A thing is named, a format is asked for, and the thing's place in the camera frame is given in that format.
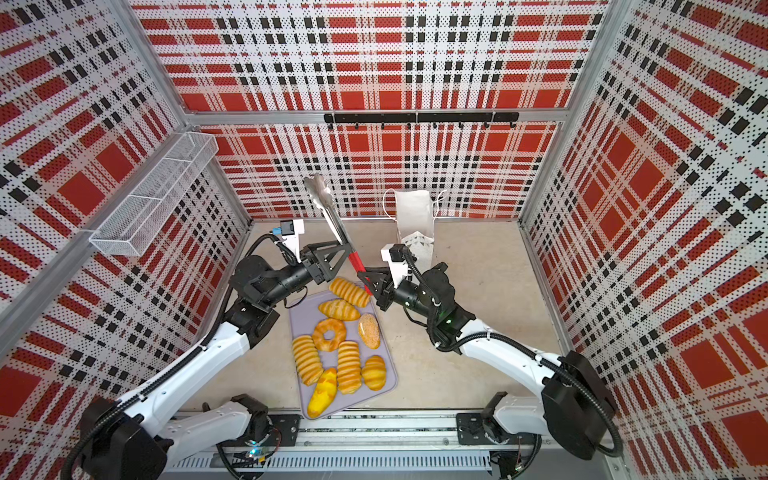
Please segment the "striped bread roll top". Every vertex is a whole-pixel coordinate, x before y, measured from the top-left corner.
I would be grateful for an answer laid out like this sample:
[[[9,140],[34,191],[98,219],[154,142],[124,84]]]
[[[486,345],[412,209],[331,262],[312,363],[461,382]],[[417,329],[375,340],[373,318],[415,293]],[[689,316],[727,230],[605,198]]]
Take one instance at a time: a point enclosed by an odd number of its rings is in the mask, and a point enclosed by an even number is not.
[[[338,298],[358,308],[366,308],[370,301],[370,295],[365,288],[345,278],[335,278],[330,283],[329,290]]]

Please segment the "round sesame bun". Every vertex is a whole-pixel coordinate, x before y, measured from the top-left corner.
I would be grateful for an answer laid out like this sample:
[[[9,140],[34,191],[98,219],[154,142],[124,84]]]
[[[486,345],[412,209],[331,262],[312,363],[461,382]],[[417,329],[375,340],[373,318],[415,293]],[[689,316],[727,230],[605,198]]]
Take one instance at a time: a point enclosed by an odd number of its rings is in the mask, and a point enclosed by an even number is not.
[[[358,320],[358,334],[364,345],[372,350],[381,345],[381,332],[376,318],[372,314],[363,314]]]

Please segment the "metal tongs red handle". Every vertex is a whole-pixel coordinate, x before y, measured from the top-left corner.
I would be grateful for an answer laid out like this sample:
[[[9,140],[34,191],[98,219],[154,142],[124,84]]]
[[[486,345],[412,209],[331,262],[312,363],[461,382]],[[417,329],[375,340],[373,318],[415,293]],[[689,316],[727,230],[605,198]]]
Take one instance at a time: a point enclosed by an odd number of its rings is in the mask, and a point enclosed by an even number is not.
[[[356,273],[364,272],[365,266],[353,245],[350,236],[336,209],[331,188],[322,175],[316,174],[303,179],[303,184],[317,209],[321,211],[330,230],[342,246],[349,248],[348,259]]]

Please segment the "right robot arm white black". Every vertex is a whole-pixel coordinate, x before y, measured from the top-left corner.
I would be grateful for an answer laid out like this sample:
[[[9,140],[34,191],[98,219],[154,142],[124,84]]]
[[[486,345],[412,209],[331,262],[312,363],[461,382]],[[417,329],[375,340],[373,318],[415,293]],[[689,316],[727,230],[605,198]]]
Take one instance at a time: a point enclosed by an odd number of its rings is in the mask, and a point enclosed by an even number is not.
[[[517,433],[547,434],[583,460],[595,453],[623,456],[624,442],[614,422],[618,405],[585,356],[574,350],[545,352],[494,330],[456,301],[444,262],[420,271],[403,244],[386,246],[382,257],[385,266],[357,274],[381,310],[398,304],[423,316],[435,350],[481,361],[536,395],[529,414],[516,413],[506,393],[488,404],[485,430],[492,441]]]

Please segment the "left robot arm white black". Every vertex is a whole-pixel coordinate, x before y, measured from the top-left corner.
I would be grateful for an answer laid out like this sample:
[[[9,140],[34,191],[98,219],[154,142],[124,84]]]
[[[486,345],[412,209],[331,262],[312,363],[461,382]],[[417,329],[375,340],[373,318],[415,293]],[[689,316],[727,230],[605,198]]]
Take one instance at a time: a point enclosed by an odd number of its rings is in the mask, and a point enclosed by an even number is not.
[[[206,336],[150,380],[116,401],[96,400],[83,412],[80,438],[59,476],[81,468],[93,479],[157,479],[182,454],[182,443],[161,432],[179,408],[225,366],[260,343],[274,326],[278,303],[310,282],[332,281],[352,251],[348,240],[309,244],[293,253],[271,234],[286,262],[272,267],[249,248],[237,263]]]

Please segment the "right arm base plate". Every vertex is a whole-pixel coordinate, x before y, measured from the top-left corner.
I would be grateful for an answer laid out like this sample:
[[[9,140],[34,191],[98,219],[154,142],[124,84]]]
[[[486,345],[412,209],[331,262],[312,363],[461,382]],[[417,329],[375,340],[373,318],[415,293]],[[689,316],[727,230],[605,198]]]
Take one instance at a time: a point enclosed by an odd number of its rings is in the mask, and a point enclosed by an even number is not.
[[[532,433],[509,433],[491,416],[482,413],[458,413],[456,415],[458,443],[463,446],[534,445],[538,436]]]

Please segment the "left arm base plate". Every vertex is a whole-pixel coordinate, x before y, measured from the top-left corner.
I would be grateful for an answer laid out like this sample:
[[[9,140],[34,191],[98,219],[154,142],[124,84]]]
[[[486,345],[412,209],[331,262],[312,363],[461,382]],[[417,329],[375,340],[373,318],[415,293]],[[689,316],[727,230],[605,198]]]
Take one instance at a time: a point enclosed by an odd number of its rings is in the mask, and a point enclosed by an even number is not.
[[[240,439],[258,447],[294,446],[299,433],[300,414],[258,414]]]

